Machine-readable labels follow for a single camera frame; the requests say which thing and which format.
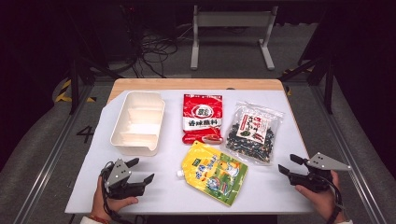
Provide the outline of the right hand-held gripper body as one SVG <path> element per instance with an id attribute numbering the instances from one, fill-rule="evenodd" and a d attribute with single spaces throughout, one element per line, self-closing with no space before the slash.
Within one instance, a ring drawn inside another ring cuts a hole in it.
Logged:
<path id="1" fill-rule="evenodd" d="M 329 156 L 318 152 L 304 164 L 308 169 L 307 175 L 290 173 L 289 181 L 293 186 L 301 185 L 314 192 L 326 191 L 332 182 L 331 171 L 350 171 L 350 165 L 341 163 Z"/>

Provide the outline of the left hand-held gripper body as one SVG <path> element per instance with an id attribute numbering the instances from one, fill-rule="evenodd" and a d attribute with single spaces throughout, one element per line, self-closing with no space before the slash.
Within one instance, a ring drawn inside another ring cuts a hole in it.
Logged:
<path id="1" fill-rule="evenodd" d="M 131 174 L 132 168 L 128 168 L 122 159 L 111 162 L 101 171 L 103 196 L 115 200 L 142 196 L 145 192 L 143 182 L 128 183 Z"/>

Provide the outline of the yellow green spout pouch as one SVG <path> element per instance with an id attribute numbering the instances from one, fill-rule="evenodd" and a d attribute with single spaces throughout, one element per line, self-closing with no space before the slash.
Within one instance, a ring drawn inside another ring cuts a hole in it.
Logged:
<path id="1" fill-rule="evenodd" d="M 178 177 L 227 206 L 242 188 L 248 166 L 210 145 L 195 141 L 181 163 Z"/>

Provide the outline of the person's left hand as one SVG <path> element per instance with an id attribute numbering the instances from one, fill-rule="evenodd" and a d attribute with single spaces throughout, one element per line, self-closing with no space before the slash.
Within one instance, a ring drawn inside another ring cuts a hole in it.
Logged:
<path id="1" fill-rule="evenodd" d="M 130 206 L 132 204 L 137 204 L 138 199 L 136 197 L 128 197 L 122 200 L 107 199 L 106 202 L 110 210 L 119 212 L 124 207 Z M 103 224 L 108 224 L 112 220 L 110 215 L 105 211 L 105 201 L 102 194 L 101 176 L 99 176 L 97 180 L 97 188 L 93 195 L 90 217 L 93 217 L 94 220 L 99 221 Z"/>

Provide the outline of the person's right hand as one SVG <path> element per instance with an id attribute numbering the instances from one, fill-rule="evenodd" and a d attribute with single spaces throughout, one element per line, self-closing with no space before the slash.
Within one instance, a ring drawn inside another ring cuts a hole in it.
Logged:
<path id="1" fill-rule="evenodd" d="M 339 189 L 339 177 L 335 171 L 331 171 L 332 182 Z M 307 200 L 309 200 L 318 214 L 326 221 L 332 216 L 333 209 L 335 208 L 335 196 L 331 189 L 315 193 L 304 186 L 296 185 L 295 189 L 301 193 Z M 344 212 L 338 213 L 334 224 L 347 221 Z"/>

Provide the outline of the white table sheet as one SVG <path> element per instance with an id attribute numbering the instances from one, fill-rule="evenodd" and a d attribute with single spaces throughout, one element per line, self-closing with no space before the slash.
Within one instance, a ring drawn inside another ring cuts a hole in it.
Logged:
<path id="1" fill-rule="evenodd" d="M 118 158 L 130 160 L 111 145 L 110 137 L 117 122 L 126 95 L 124 91 L 102 110 L 91 147 L 85 157 L 74 185 L 65 212 L 85 214 L 92 209 L 92 195 L 96 189 L 97 176 L 109 161 Z M 131 181 L 140 182 L 148 175 L 155 174 L 147 185 L 139 204 L 123 209 L 122 213 L 145 215 L 171 214 L 303 214 L 313 208 L 310 202 L 294 189 L 289 180 L 277 168 L 278 164 L 296 173 L 305 173 L 306 168 L 290 161 L 290 154 L 307 158 L 304 141 L 300 135 L 286 94 L 281 91 L 208 90 L 157 91 L 161 94 L 165 109 L 160 133 L 158 153 L 153 157 L 140 157 L 132 169 Z M 213 199 L 198 189 L 191 187 L 184 178 L 177 177 L 181 163 L 190 146 L 181 141 L 182 105 L 184 93 L 220 94 L 223 96 L 224 133 L 233 119 L 238 101 L 263 105 L 285 113 L 276 134 L 276 142 L 271 165 L 247 162 L 247 175 L 233 205 Z"/>

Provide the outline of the white plastic storage box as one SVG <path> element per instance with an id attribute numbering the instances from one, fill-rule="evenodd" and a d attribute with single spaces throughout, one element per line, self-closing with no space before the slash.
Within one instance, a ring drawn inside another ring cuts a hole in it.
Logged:
<path id="1" fill-rule="evenodd" d="M 156 91 L 126 94 L 110 143 L 127 156 L 154 156 L 163 123 L 165 102 Z"/>

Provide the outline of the clear bag of dried seaweed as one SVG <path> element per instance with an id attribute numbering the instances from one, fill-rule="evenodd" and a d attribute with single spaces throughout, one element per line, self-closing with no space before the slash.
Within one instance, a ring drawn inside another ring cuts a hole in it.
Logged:
<path id="1" fill-rule="evenodd" d="M 224 148 L 241 160 L 269 165 L 284 113 L 262 105 L 238 102 L 225 135 Z"/>

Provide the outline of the red white seasoning packet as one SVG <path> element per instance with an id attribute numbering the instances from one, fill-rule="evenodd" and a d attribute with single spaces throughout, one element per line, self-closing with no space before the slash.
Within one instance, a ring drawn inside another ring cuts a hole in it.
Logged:
<path id="1" fill-rule="evenodd" d="M 185 94 L 183 99 L 182 142 L 199 141 L 217 145 L 223 141 L 221 124 L 223 106 L 221 95 Z"/>

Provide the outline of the black tripod stand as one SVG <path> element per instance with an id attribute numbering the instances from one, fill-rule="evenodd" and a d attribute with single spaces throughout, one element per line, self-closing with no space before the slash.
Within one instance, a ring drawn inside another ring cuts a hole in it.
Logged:
<path id="1" fill-rule="evenodd" d="M 92 30 L 89 19 L 86 19 L 81 8 L 64 8 L 64 42 L 70 61 L 70 79 L 72 106 L 70 114 L 73 115 L 80 105 L 82 98 L 79 82 L 82 86 L 92 86 L 95 74 L 91 67 L 97 69 L 105 77 L 121 78 L 116 72 L 110 71 L 106 63 L 100 63 L 99 54 L 102 48 L 98 44 L 96 33 Z"/>
<path id="2" fill-rule="evenodd" d="M 334 29 L 337 27 L 333 19 L 334 11 L 331 8 L 326 9 L 298 61 L 298 66 L 278 78 L 285 82 L 312 68 L 306 82 L 310 86 L 317 86 L 325 79 L 323 104 L 329 114 L 332 113 L 332 54 L 335 48 Z"/>

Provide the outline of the yellow black hazard tape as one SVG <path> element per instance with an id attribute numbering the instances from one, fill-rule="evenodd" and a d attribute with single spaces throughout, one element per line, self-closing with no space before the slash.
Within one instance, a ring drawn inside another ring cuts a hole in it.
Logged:
<path id="1" fill-rule="evenodd" d="M 69 87 L 71 87 L 71 79 L 68 78 L 64 84 L 62 85 L 58 95 L 55 98 L 55 102 L 72 102 L 72 97 L 71 96 L 67 96 L 66 92 L 68 90 Z M 96 102 L 96 97 L 88 97 L 86 102 L 87 103 L 95 103 Z"/>

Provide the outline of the aluminium floor rail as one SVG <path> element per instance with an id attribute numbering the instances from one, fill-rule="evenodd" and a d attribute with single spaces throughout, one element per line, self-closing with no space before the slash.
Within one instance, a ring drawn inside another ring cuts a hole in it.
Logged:
<path id="1" fill-rule="evenodd" d="M 319 87 L 311 88 L 312 94 L 315 97 L 318 105 L 324 114 L 324 117 L 330 126 L 333 136 L 338 145 L 339 154 L 342 157 L 342 160 L 351 166 L 351 170 L 349 171 L 349 175 L 351 176 L 352 182 L 360 195 L 361 201 L 368 212 L 368 215 L 371 221 L 374 224 L 388 224 L 386 219 L 384 218 L 382 211 L 380 210 L 373 193 L 371 192 L 365 177 L 363 176 L 361 169 L 359 168 L 356 160 L 353 158 L 353 155 L 350 151 L 349 146 L 347 145 L 347 141 L 342 135 L 342 132 L 334 118 L 331 115 L 325 104 L 324 104 L 324 96 L 322 95 Z"/>
<path id="2" fill-rule="evenodd" d="M 64 150 L 65 141 L 69 136 L 82 107 L 85 105 L 86 99 L 89 97 L 92 86 L 83 86 L 80 88 L 81 93 L 78 96 L 73 97 L 73 105 L 72 110 L 73 113 L 68 113 L 67 118 L 65 120 L 64 126 L 62 127 L 61 132 L 58 135 L 46 161 L 44 162 L 41 170 L 39 171 L 35 183 L 30 189 L 28 196 L 26 197 L 19 213 L 15 217 L 13 224 L 27 224 L 30 216 L 33 214 L 35 210 L 35 206 L 37 205 L 45 187 L 47 186 L 50 177 L 56 167 L 58 160 L 61 157 L 61 154 Z"/>

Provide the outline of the white metal table frame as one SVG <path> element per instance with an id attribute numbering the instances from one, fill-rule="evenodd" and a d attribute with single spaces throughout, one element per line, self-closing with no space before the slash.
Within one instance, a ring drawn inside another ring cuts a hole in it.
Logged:
<path id="1" fill-rule="evenodd" d="M 192 18 L 191 70 L 198 69 L 200 27 L 264 27 L 264 36 L 258 43 L 267 69 L 273 71 L 275 65 L 268 43 L 275 25 L 277 10 L 278 7 L 272 7 L 266 11 L 201 11 L 198 6 L 195 6 Z"/>

